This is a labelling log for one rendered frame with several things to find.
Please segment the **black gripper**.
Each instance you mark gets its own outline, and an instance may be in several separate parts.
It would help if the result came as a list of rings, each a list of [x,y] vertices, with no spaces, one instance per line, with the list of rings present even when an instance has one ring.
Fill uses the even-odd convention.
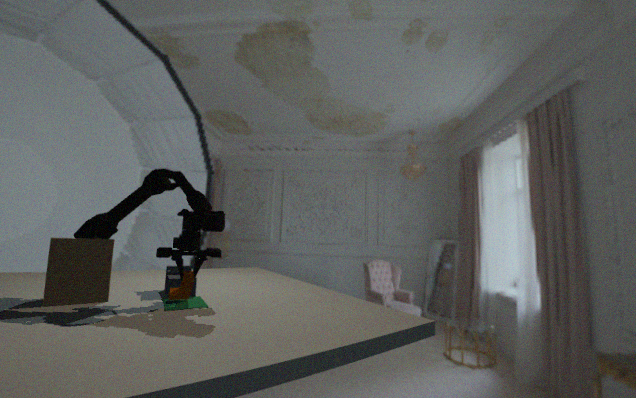
[[[169,258],[171,256],[171,260],[175,261],[177,264],[181,281],[183,281],[184,259],[182,258],[182,256],[197,255],[197,257],[195,257],[195,264],[193,268],[195,278],[203,262],[205,260],[208,260],[207,256],[221,257],[220,248],[206,248],[206,250],[200,250],[200,242],[201,231],[182,230],[181,250],[172,250],[171,247],[159,247],[157,249],[156,256],[159,258]],[[188,252],[183,252],[184,250],[188,250]],[[195,250],[197,252],[192,252],[192,250]]]

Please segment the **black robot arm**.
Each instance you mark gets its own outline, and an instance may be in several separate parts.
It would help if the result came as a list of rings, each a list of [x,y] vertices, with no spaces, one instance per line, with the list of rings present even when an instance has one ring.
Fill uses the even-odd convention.
[[[174,179],[176,183],[171,183],[169,178]],[[177,214],[183,216],[182,230],[204,232],[222,232],[224,230],[225,213],[211,211],[212,206],[206,197],[190,184],[182,172],[157,169],[151,171],[144,179],[143,184],[115,208],[109,212],[93,216],[73,235],[79,239],[109,239],[118,231],[116,228],[118,223],[150,196],[174,190],[177,187],[180,187],[185,193],[188,204],[194,211],[189,212],[187,209],[182,209]]]

